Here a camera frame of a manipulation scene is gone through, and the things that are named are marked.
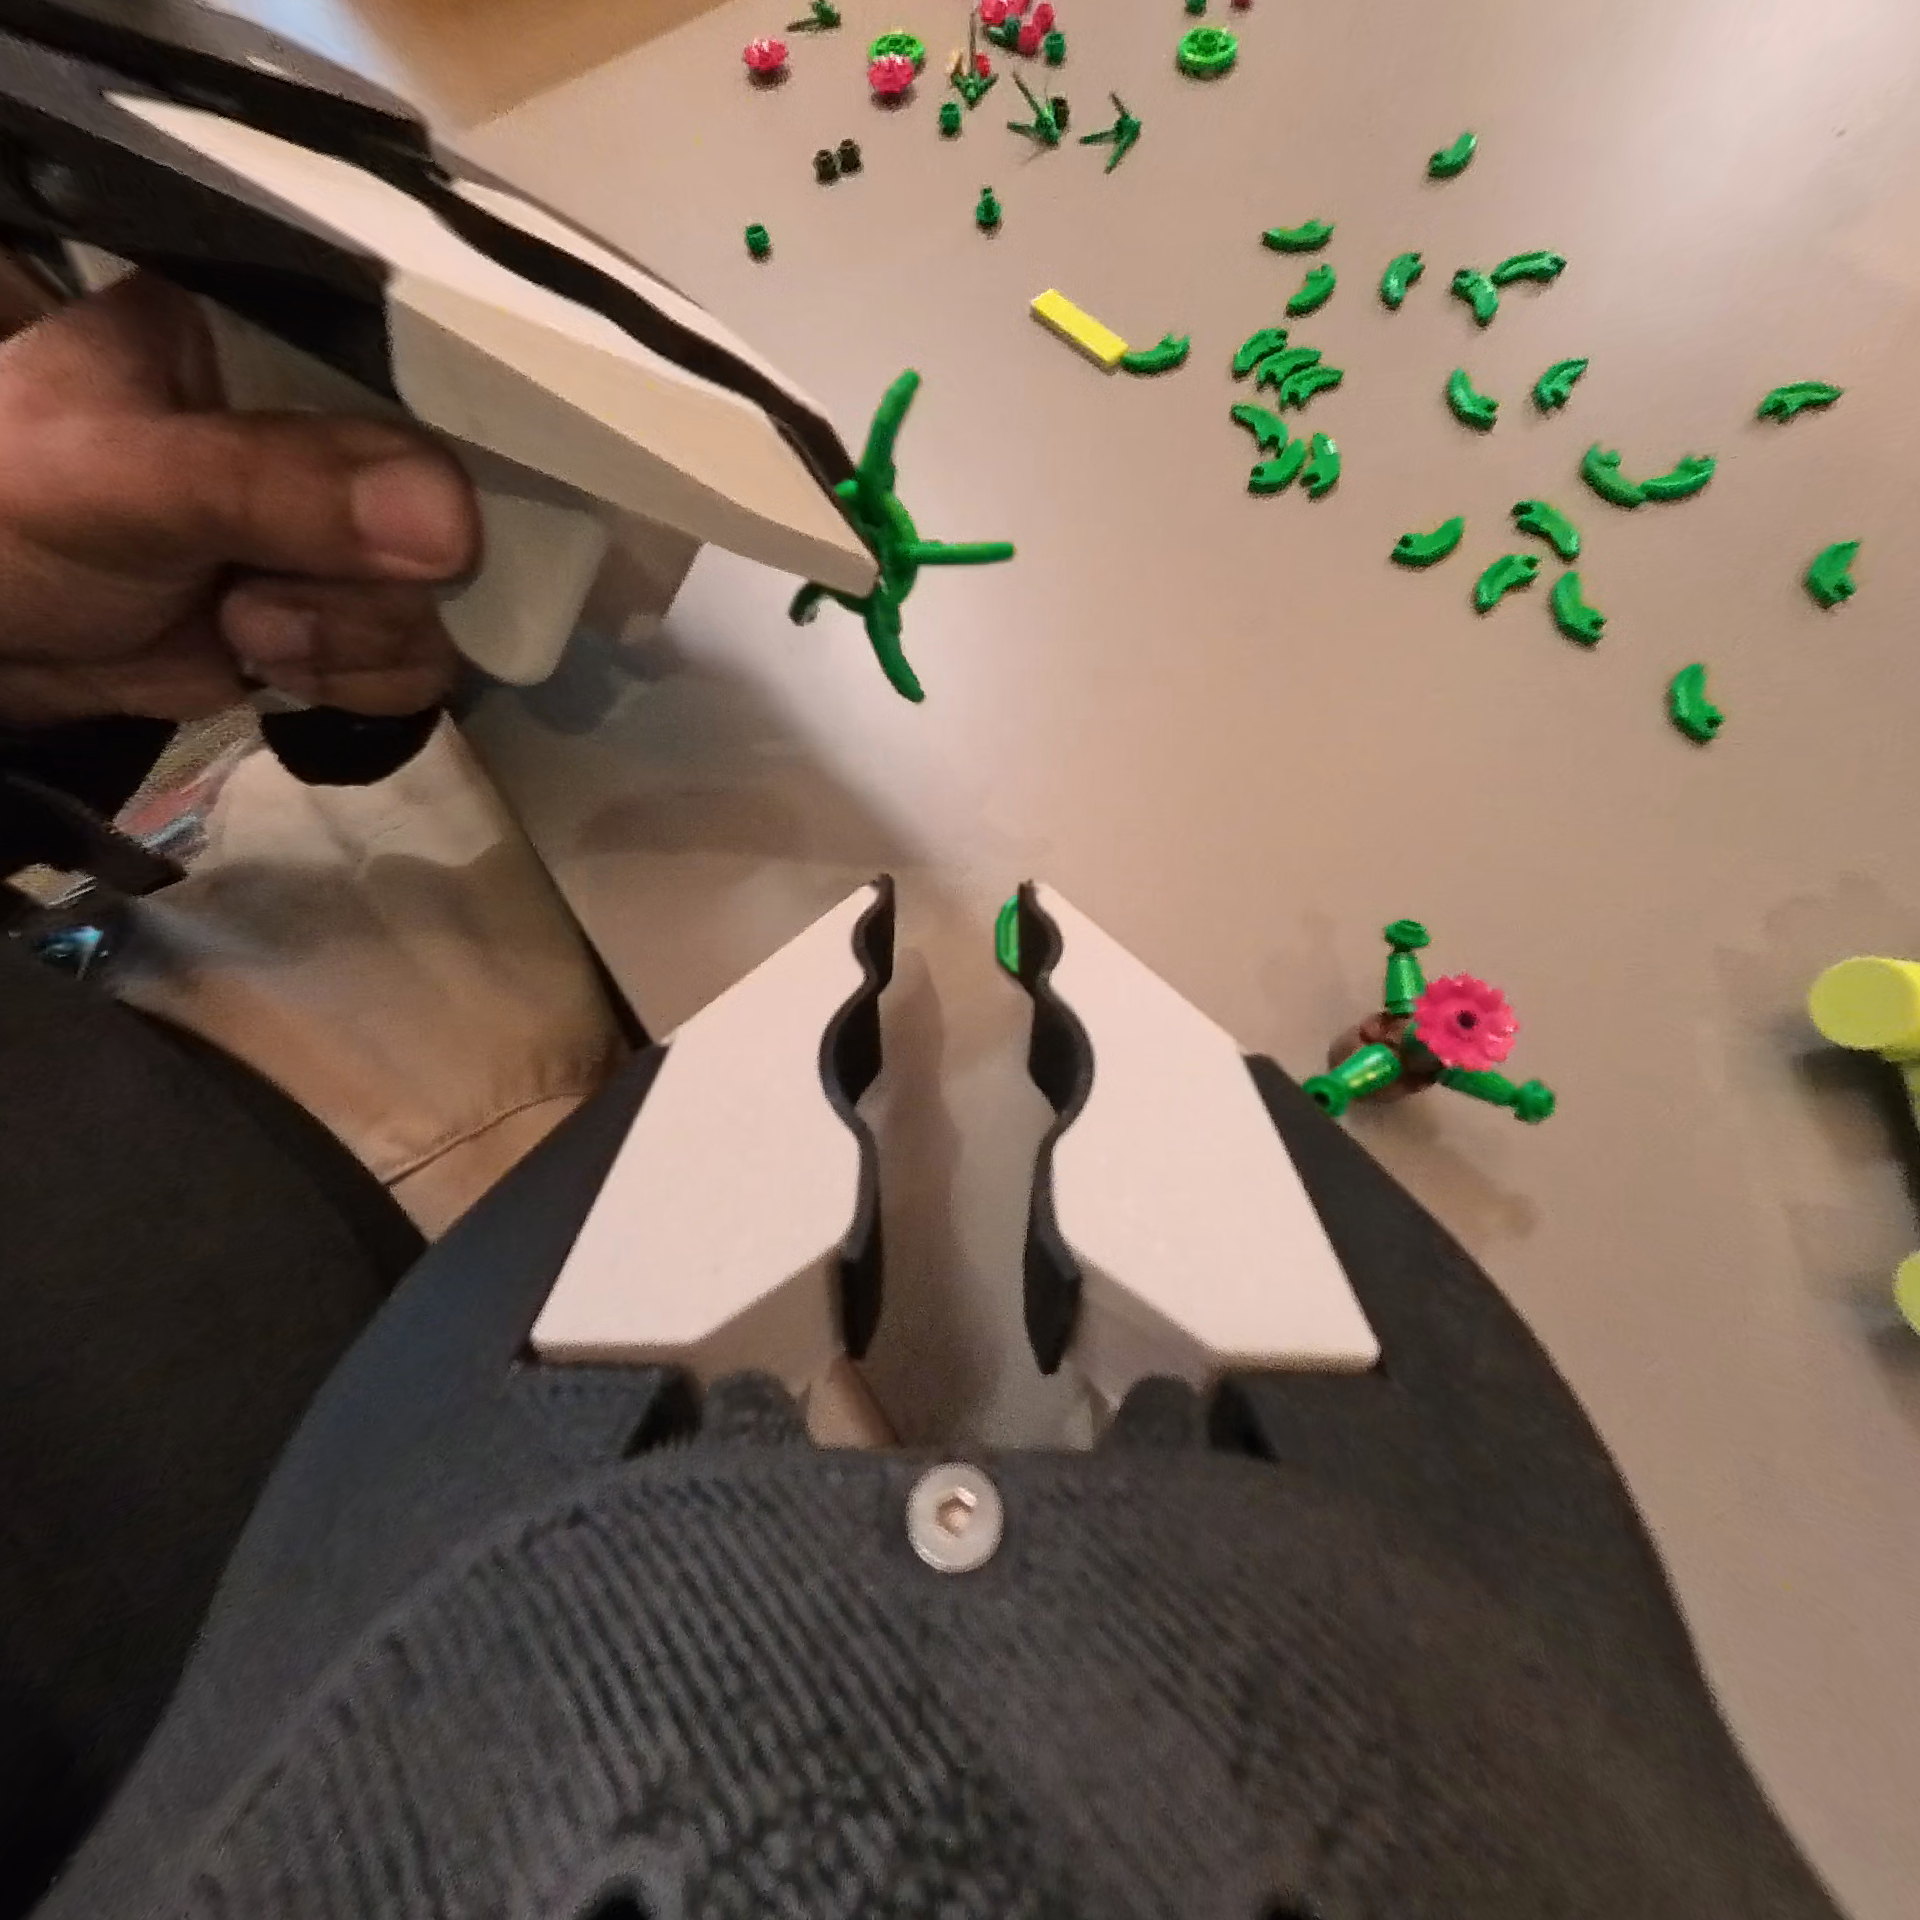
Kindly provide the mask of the person's black jacket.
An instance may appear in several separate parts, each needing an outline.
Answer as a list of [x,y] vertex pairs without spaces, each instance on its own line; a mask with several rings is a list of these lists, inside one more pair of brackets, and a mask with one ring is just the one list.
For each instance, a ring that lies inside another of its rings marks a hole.
[[424,1252],[273,1080],[5,938],[5,1916],[129,1775],[288,1436]]

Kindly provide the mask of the person's left hand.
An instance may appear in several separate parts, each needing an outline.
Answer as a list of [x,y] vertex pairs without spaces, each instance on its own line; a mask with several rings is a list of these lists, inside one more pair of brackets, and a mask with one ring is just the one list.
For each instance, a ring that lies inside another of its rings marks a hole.
[[482,545],[419,428],[236,412],[202,308],[121,279],[2,354],[2,715],[187,723],[274,688],[416,713]]

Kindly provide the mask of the small potted toy flower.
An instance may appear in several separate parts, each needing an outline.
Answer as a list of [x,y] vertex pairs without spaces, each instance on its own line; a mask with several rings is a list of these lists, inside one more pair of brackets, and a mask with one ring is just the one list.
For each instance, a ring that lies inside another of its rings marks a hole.
[[1327,1067],[1304,1082],[1315,1109],[1341,1120],[1441,1089],[1524,1125],[1552,1117],[1556,1093],[1507,1073],[1521,1019],[1504,989],[1475,973],[1428,973],[1432,933],[1417,919],[1386,923],[1383,944],[1381,1005],[1349,1027]]

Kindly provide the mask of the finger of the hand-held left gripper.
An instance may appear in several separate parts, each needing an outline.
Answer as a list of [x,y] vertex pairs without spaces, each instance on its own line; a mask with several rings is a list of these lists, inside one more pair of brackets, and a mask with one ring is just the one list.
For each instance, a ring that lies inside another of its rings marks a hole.
[[611,243],[488,171],[467,171],[451,152],[433,149],[425,161],[425,203],[476,255],[520,282],[756,408],[826,489],[850,481],[855,458],[815,399],[712,311]]
[[392,384],[424,425],[740,557],[847,594],[873,588],[879,565],[833,492],[743,399],[520,279],[348,161],[124,90],[111,104],[392,272]]

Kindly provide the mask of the group of green leaf pieces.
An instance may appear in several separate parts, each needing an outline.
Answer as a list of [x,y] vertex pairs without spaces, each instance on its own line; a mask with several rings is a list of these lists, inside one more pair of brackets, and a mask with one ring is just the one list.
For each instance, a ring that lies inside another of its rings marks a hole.
[[[1453,141],[1428,155],[1426,176],[1432,181],[1458,178],[1473,167],[1476,152],[1476,130],[1463,128]],[[1320,251],[1331,237],[1332,224],[1328,221],[1261,234],[1265,248],[1290,255]],[[1450,290],[1473,308],[1479,327],[1497,315],[1501,288],[1511,283],[1554,283],[1567,265],[1568,259],[1556,249],[1521,251],[1501,256],[1487,272],[1457,271]],[[1421,275],[1424,256],[1417,249],[1392,256],[1379,282],[1381,304],[1388,311],[1400,311]],[[1331,299],[1335,288],[1335,271],[1327,260],[1316,263],[1296,295],[1287,299],[1287,315],[1292,320],[1311,317]],[[1112,352],[1103,348],[1096,360],[1099,367],[1132,378],[1156,378],[1181,368],[1189,357],[1191,337],[1168,333],[1149,348],[1133,351],[1124,343]],[[1544,417],[1564,412],[1588,367],[1588,357],[1549,364],[1532,384],[1533,410]],[[1307,439],[1296,435],[1284,419],[1284,410],[1304,412],[1311,399],[1331,393],[1345,371],[1331,367],[1320,351],[1290,345],[1284,327],[1259,327],[1236,348],[1232,378],[1252,383],[1257,389],[1267,386],[1276,401],[1276,405],[1242,401],[1232,408],[1232,420],[1256,435],[1256,444],[1261,449],[1261,459],[1249,475],[1249,492],[1269,496],[1295,485],[1311,496],[1331,492],[1341,473],[1337,447],[1323,429],[1315,429]],[[1786,383],[1757,401],[1755,420],[1788,425],[1804,413],[1832,410],[1842,395],[1841,384],[1818,378]],[[1450,417],[1475,435],[1490,433],[1500,420],[1500,401],[1476,389],[1465,368],[1453,368],[1448,376],[1444,405]],[[1624,468],[1624,452],[1602,444],[1586,447],[1576,468],[1585,489],[1621,512],[1693,498],[1714,481],[1717,472],[1717,455],[1689,452],[1666,472],[1634,475]],[[1576,644],[1597,644],[1604,636],[1604,612],[1585,594],[1577,572],[1583,557],[1577,523],[1540,496],[1515,500],[1509,514],[1515,531],[1540,552],[1527,548],[1493,557],[1475,580],[1475,610],[1479,616],[1493,612],[1511,592],[1532,588],[1545,562],[1545,552],[1552,552],[1561,565],[1549,592],[1552,625]],[[1392,545],[1388,557],[1404,569],[1428,569],[1450,561],[1465,532],[1467,523],[1458,514],[1442,520],[1432,531],[1407,531]],[[1835,543],[1823,546],[1808,562],[1805,591],[1819,609],[1842,605],[1856,592],[1855,561],[1858,546],[1860,543]],[[1727,713],[1713,699],[1706,664],[1684,664],[1669,676],[1664,707],[1673,732],[1696,746],[1713,746],[1724,732]]]

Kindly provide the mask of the yellow flat brick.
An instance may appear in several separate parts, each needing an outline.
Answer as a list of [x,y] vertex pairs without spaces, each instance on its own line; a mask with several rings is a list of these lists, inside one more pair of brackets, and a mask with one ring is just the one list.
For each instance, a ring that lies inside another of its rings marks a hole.
[[1113,327],[1093,317],[1060,290],[1047,288],[1033,295],[1028,315],[1050,339],[1069,348],[1103,372],[1117,371],[1132,351]]

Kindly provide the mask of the green spiky plant stem piece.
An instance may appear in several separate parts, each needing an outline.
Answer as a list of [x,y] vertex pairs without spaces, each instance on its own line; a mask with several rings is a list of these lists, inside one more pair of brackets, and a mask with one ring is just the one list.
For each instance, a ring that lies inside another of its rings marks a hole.
[[876,580],[864,592],[842,592],[804,583],[786,617],[807,626],[833,601],[859,617],[873,656],[889,685],[911,704],[923,704],[923,683],[906,658],[906,599],[927,569],[988,568],[1017,555],[1012,543],[940,543],[923,537],[898,495],[896,447],[906,419],[921,392],[921,372],[904,371],[880,399],[872,429],[848,481],[833,487],[834,500],[876,557]]

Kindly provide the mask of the person's beige trousers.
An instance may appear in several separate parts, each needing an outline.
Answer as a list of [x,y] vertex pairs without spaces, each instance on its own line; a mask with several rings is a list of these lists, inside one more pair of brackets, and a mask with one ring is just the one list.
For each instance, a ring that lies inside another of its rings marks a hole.
[[451,723],[364,786],[242,756],[199,859],[135,907],[113,986],[274,1082],[429,1241],[636,1052],[559,885]]

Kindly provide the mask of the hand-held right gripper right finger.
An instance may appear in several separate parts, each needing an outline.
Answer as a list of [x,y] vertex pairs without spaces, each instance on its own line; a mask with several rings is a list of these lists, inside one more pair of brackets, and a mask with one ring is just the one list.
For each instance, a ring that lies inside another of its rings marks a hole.
[[1256,1058],[1047,883],[1017,890],[1026,1073],[1052,1112],[1024,1331],[1104,1433],[1133,1388],[1363,1376],[1381,1339],[1265,1103]]

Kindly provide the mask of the group of small flower pieces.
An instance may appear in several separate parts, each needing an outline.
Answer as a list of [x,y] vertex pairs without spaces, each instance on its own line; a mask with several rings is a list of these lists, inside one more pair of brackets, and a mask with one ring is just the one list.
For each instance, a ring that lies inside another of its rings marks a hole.
[[[1175,43],[1175,69],[1189,81],[1216,81],[1236,66],[1239,36],[1234,31],[1210,24],[1210,5],[1189,2],[1185,12],[1191,26]],[[784,26],[786,36],[807,33],[836,33],[844,26],[842,7],[817,2],[807,15]],[[941,138],[960,138],[973,107],[997,88],[1001,72],[988,48],[1012,55],[1012,84],[1024,104],[1024,119],[1008,122],[1008,130],[1028,139],[1043,152],[1066,145],[1073,128],[1073,106],[1064,93],[1037,93],[1028,88],[1023,65],[1059,69],[1066,65],[1068,35],[1060,27],[1056,5],[980,2],[969,5],[968,43],[952,50],[944,69],[946,93],[937,111]],[[749,84],[769,90],[781,82],[791,66],[791,45],[781,36],[756,36],[740,50]],[[928,48],[923,36],[911,31],[889,31],[873,36],[864,53],[864,81],[872,101],[883,111],[896,111],[913,101],[928,74]],[[1112,92],[1112,123],[1083,130],[1077,145],[1103,149],[1107,155],[1104,176],[1112,176],[1138,145],[1145,122],[1117,92]],[[844,138],[811,155],[817,185],[834,185],[863,171],[864,157],[855,138]],[[988,185],[976,197],[976,229],[994,234],[1001,226],[1001,203]],[[765,224],[746,224],[743,249],[755,263],[773,259],[776,240]]]

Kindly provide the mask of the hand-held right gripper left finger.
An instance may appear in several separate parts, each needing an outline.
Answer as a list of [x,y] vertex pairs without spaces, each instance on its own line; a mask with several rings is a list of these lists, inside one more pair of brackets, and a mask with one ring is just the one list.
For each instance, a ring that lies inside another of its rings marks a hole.
[[531,1331],[561,1365],[759,1373],[842,1449],[896,1431],[858,1362],[880,1321],[880,1076],[896,885],[879,875],[660,1048]]

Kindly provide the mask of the lime green toy flower pot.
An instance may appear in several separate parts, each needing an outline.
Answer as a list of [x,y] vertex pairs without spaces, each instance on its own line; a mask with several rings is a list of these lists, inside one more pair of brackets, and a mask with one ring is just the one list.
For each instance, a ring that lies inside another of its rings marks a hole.
[[1825,968],[1808,988],[1808,1019],[1825,1043],[1897,1074],[1917,1147],[1917,960],[1860,953]]

